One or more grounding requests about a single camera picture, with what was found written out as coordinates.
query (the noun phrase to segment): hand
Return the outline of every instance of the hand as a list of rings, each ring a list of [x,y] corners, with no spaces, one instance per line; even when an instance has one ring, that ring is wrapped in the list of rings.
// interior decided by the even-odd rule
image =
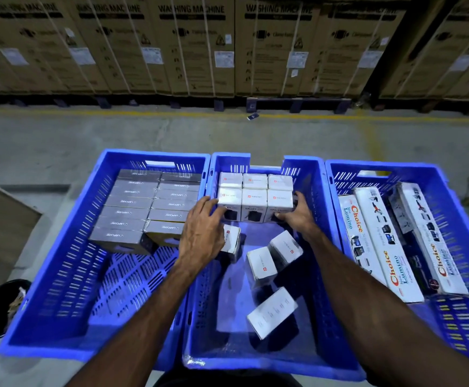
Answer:
[[[311,231],[318,229],[311,214],[310,208],[306,203],[306,198],[300,191],[296,191],[298,202],[297,207],[293,212],[289,213],[276,213],[279,220],[284,220],[290,227],[297,232],[301,232],[304,236],[308,235]]]
[[[220,223],[220,219],[226,208],[219,206],[209,215],[217,202],[217,199],[210,200],[207,195],[202,197],[188,212],[182,230],[177,263],[195,274],[204,269],[225,245],[224,224]]]

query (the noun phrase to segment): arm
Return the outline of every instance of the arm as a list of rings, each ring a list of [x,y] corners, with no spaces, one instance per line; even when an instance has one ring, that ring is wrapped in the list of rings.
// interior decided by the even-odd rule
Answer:
[[[296,210],[278,218],[311,245],[333,311],[359,362],[394,386],[469,385],[469,359],[336,248],[315,224],[304,196],[297,195]]]
[[[225,208],[209,215],[217,201],[206,196],[190,210],[179,243],[179,259],[167,278],[67,387],[142,387],[147,383],[188,287],[224,247],[220,218]]]

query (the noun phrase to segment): white product box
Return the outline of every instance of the white product box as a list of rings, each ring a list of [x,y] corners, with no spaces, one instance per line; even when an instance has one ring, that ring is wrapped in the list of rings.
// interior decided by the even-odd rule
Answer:
[[[221,172],[218,177],[218,187],[233,187],[241,189],[243,174],[241,172]]]
[[[238,250],[240,248],[240,233],[241,230],[238,227],[224,224],[224,240],[226,244],[220,252],[225,253],[231,263],[235,263],[238,260]]]
[[[218,188],[218,205],[227,208],[224,221],[240,221],[242,211],[242,189]]]
[[[363,220],[378,255],[385,281],[405,303],[424,301],[423,293],[414,278],[398,234],[376,187],[355,188],[354,194],[362,212]]]
[[[338,201],[355,262],[380,283],[387,286],[385,275],[369,237],[356,197],[354,195],[341,195],[338,197]]]
[[[248,223],[262,223],[266,213],[266,190],[242,189],[242,218]]]
[[[258,337],[264,339],[272,330],[283,323],[297,307],[297,303],[289,292],[285,287],[281,287],[247,315],[247,319]]]
[[[275,213],[287,213],[294,210],[294,200],[291,191],[267,190],[267,211],[264,222],[279,222]]]
[[[458,268],[433,218],[428,203],[416,183],[399,182],[389,198],[399,227],[404,234],[413,233],[429,269],[431,289],[439,293],[468,295]]]
[[[294,179],[289,175],[269,175],[270,190],[294,190]]]
[[[282,271],[302,255],[302,248],[288,231],[283,231],[272,239],[269,250],[277,271]]]
[[[267,247],[261,247],[247,253],[247,262],[251,268],[251,288],[269,285],[277,276],[276,265]]]
[[[244,189],[266,190],[269,188],[269,180],[266,174],[244,174]]]

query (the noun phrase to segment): blue plastic crate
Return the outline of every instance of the blue plastic crate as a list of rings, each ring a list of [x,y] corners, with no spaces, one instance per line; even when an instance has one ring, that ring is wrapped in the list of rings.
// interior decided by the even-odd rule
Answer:
[[[111,254],[87,240],[118,171],[202,173],[200,197],[209,162],[208,154],[105,150],[3,338],[0,354],[81,361],[93,356],[150,297],[178,256],[172,247],[159,247],[154,255]],[[185,306],[186,298],[156,370],[173,366]]]
[[[220,171],[291,175],[317,224],[340,247],[323,161],[285,156],[281,167],[251,166],[243,153],[214,153],[206,194],[216,196]],[[272,288],[251,291],[247,251],[267,246],[283,231],[276,223],[231,222],[241,228],[242,256],[236,264],[212,261],[189,291],[183,363],[188,368],[258,368],[340,380],[360,381],[365,373],[344,338],[325,294],[311,249],[279,273]],[[299,307],[275,332],[260,341],[247,315],[284,286]]]
[[[363,186],[376,186],[387,195],[397,182],[415,182],[469,289],[469,218],[440,168],[423,163],[328,160],[326,171],[345,254],[353,258],[337,195],[350,194],[353,188]],[[410,307],[451,347],[469,357],[469,296],[435,295]]]

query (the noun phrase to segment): gray floor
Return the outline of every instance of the gray floor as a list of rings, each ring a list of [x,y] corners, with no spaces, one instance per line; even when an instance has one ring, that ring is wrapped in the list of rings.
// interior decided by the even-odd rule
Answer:
[[[114,110],[1,107],[0,185],[45,213],[13,277],[35,277],[97,157],[106,148],[249,152],[251,164],[265,165],[280,165],[283,155],[431,162],[444,170],[459,197],[469,193],[469,118],[457,113],[420,116],[413,111],[351,110],[347,116],[313,111],[297,116],[280,111],[261,114],[248,121],[243,109],[176,113],[155,106]],[[57,185],[61,190],[67,187],[68,192],[45,189],[46,185]],[[0,386],[60,386],[80,366],[75,361],[0,358]],[[149,384],[159,375],[154,372]],[[304,386],[349,385],[298,378]]]

